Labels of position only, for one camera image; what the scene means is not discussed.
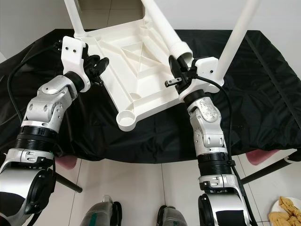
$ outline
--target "white floor tile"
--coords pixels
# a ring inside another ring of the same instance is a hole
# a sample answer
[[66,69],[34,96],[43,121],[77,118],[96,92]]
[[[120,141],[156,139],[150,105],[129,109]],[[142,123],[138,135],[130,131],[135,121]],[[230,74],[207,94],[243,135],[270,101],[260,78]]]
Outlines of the white floor tile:
[[86,9],[110,9],[112,0],[80,0],[81,10]]
[[264,221],[262,224],[263,224],[263,226],[271,226],[269,221]]
[[[233,160],[235,161],[235,163],[236,163],[235,168],[236,168],[236,170],[237,170],[237,172],[238,172],[239,177],[240,177],[240,178],[244,178],[244,177],[245,177],[245,173],[244,173],[244,171],[243,171],[243,168],[242,168],[242,165],[241,165],[241,163],[240,163],[240,160],[239,160],[238,156],[237,156],[237,155],[236,155],[236,156],[233,156],[232,159],[233,159]],[[253,215],[254,215],[254,217],[255,217],[255,220],[256,220],[257,222],[259,222],[259,221],[261,221],[261,217],[260,217],[258,208],[257,208],[257,206],[256,206],[256,202],[255,202],[255,200],[254,200],[254,197],[253,197],[253,194],[252,194],[252,191],[251,191],[251,189],[250,189],[249,184],[245,184],[245,185],[244,185],[244,188],[245,188],[246,195],[247,195],[247,197],[248,197],[248,200],[249,200],[249,203],[250,203],[250,206],[251,206],[251,209],[252,209],[252,213],[253,213]]]
[[123,226],[155,225],[164,205],[160,164],[134,164],[111,160],[82,161],[70,225],[79,225],[85,213],[108,194],[122,205]]
[[140,9],[142,10],[141,0],[112,0],[111,9]]
[[80,14],[84,29],[100,29],[107,26],[109,9],[83,10]]
[[[78,159],[75,168],[71,170],[64,169],[60,165],[56,165],[56,171],[69,179],[73,183],[77,182],[79,175],[79,166],[81,159]],[[74,198],[74,191],[56,183],[55,191],[51,194],[48,206],[42,211],[35,226],[67,226],[69,224],[72,203]]]
[[[283,159],[294,151],[294,149],[291,149],[277,152],[257,166],[251,165],[245,154],[240,155],[239,159],[246,175],[250,175]],[[301,198],[300,166],[301,163],[297,162],[249,183],[262,221],[268,221],[270,208],[279,196]]]
[[198,197],[200,190],[198,161],[162,164],[166,205],[175,206],[188,225],[199,225]]
[[142,10],[140,9],[111,9],[108,27],[140,20],[142,17]]

